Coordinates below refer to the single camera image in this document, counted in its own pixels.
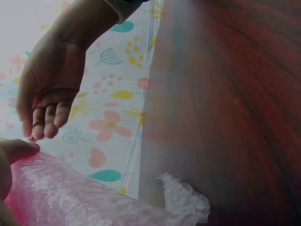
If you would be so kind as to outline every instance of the wrist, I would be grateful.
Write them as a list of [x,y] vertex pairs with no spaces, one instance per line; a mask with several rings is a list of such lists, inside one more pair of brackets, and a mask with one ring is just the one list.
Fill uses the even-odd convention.
[[87,50],[119,17],[104,0],[75,0],[54,22],[48,32],[64,42]]

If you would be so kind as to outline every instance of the plastic wrap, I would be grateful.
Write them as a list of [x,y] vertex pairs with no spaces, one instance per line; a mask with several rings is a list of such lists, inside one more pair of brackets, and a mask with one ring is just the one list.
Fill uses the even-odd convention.
[[168,174],[160,178],[170,211],[111,190],[45,153],[15,163],[12,172],[5,202],[23,226],[194,226],[209,214],[205,197]]

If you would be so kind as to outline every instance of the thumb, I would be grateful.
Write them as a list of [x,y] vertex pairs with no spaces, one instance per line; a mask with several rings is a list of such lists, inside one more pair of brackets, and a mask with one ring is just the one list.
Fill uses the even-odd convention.
[[37,90],[37,82],[33,73],[24,69],[20,77],[16,103],[16,112],[22,122],[22,133],[29,137],[32,133],[32,104]]
[[20,226],[14,214],[8,206],[0,201],[0,226]]
[[0,142],[0,151],[5,160],[11,165],[21,159],[34,156],[40,151],[40,146],[36,143],[27,143],[19,139],[5,140]]

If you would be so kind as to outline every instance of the brown wood grain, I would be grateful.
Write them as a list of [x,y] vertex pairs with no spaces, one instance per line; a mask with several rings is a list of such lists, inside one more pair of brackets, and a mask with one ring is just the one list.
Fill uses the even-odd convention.
[[301,225],[301,1],[165,2],[140,199],[166,171],[209,198],[209,226]]

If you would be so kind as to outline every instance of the fingernail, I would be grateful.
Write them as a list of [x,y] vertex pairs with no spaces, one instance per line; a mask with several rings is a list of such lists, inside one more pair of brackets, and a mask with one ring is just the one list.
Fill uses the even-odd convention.
[[34,142],[29,142],[29,144],[34,146],[34,147],[40,147],[37,143],[34,143]]
[[23,136],[29,137],[30,134],[28,134],[28,126],[24,121],[21,122],[21,128],[22,128]]
[[32,135],[28,138],[28,141],[31,142],[37,142],[37,139],[35,139]]

